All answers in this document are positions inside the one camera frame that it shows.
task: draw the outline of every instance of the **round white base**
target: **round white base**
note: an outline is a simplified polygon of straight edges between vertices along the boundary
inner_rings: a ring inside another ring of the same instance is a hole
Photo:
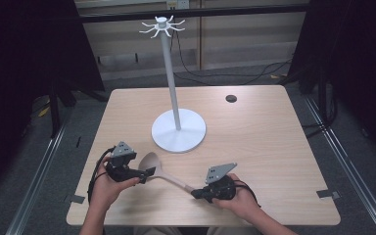
[[[152,126],[152,137],[161,148],[172,153],[185,153],[197,147],[206,136],[207,127],[197,113],[178,109],[181,129],[176,130],[173,110],[161,114]]]

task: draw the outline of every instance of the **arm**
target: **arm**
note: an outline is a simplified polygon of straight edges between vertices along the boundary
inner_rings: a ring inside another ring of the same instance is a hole
[[[233,180],[240,180],[235,174],[229,174],[229,176]],[[296,234],[266,214],[247,189],[237,188],[236,196],[232,200],[214,198],[212,202],[221,208],[231,210],[237,216],[250,222],[264,235]]]
[[[100,175],[100,177],[95,182],[91,195],[91,203],[81,227],[80,235],[102,234],[106,212],[110,205],[118,198],[121,191],[139,183],[139,178],[131,178],[120,183],[112,180],[105,173],[106,168],[104,163],[108,160],[109,157],[104,157],[103,163],[99,165],[97,170],[97,175]]]

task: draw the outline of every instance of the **white stand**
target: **white stand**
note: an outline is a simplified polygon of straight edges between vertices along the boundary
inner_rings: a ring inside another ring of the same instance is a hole
[[[206,136],[207,127],[203,118],[197,113],[178,109],[178,102],[176,99],[175,81],[173,78],[172,62],[169,53],[170,37],[167,30],[172,28],[174,30],[183,30],[172,27],[175,24],[170,23],[172,17],[167,21],[167,18],[156,18],[157,24],[145,26],[153,26],[148,31],[141,31],[144,33],[150,32],[154,29],[157,30],[153,37],[156,37],[161,32],[161,42],[164,52],[164,64],[166,68],[167,83],[169,86],[170,100],[172,103],[172,110],[161,114],[152,126],[152,137],[161,148],[172,153],[185,153],[197,147]]]

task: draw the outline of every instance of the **human hand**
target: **human hand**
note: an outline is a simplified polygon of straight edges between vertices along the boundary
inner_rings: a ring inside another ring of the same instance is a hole
[[[106,172],[105,162],[110,157],[105,156],[97,169],[97,180],[94,182],[90,207],[106,212],[110,205],[118,198],[121,191],[139,183],[139,178],[131,178],[122,182],[115,182]]]
[[[233,180],[240,180],[239,177],[233,173],[228,174],[228,176],[230,176]],[[235,184],[245,185],[244,183],[238,181],[236,181]],[[231,210],[237,216],[246,219],[249,222],[256,212],[261,211],[258,202],[256,202],[249,190],[240,187],[237,187],[236,196],[233,199],[219,200],[217,198],[213,198],[212,202],[223,209]]]

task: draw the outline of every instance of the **wooden table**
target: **wooden table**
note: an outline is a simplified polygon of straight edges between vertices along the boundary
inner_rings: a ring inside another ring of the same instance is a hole
[[[120,89],[112,93],[75,194],[86,197],[100,155],[119,141],[138,154],[137,168],[149,152],[163,170],[195,188],[205,186],[208,167],[237,163],[231,172],[247,182],[262,208],[282,224],[335,225],[340,216],[331,198],[316,191],[327,186],[282,86],[176,88],[180,109],[206,122],[204,141],[193,151],[171,154],[151,136],[155,119],[171,109],[167,88]],[[227,95],[237,102],[228,103]],[[83,204],[71,203],[67,222],[82,224]],[[243,226],[247,222],[160,178],[123,191],[108,211],[105,224],[126,226]]]

